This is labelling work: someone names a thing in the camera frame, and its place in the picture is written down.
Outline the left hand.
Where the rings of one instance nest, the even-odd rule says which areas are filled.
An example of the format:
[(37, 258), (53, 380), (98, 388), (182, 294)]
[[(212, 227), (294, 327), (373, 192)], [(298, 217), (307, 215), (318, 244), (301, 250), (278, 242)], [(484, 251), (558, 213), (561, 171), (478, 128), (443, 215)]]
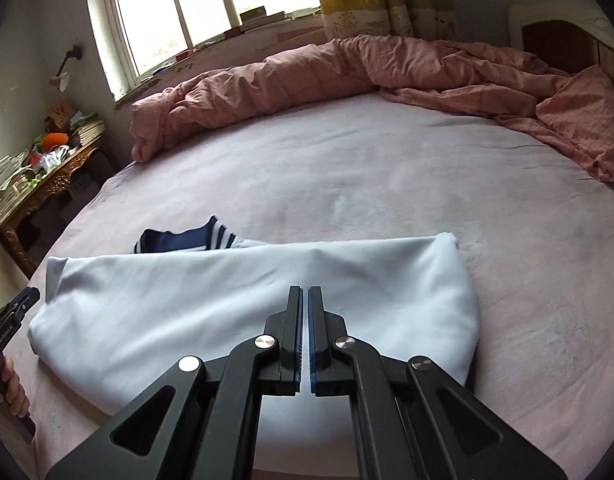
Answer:
[(5, 402), (8, 404), (10, 413), (13, 416), (18, 418), (26, 417), (29, 414), (30, 401), (24, 387), (20, 383), (14, 361), (9, 356), (4, 356), (1, 379), (6, 385), (6, 391), (4, 394), (0, 393), (0, 403)]

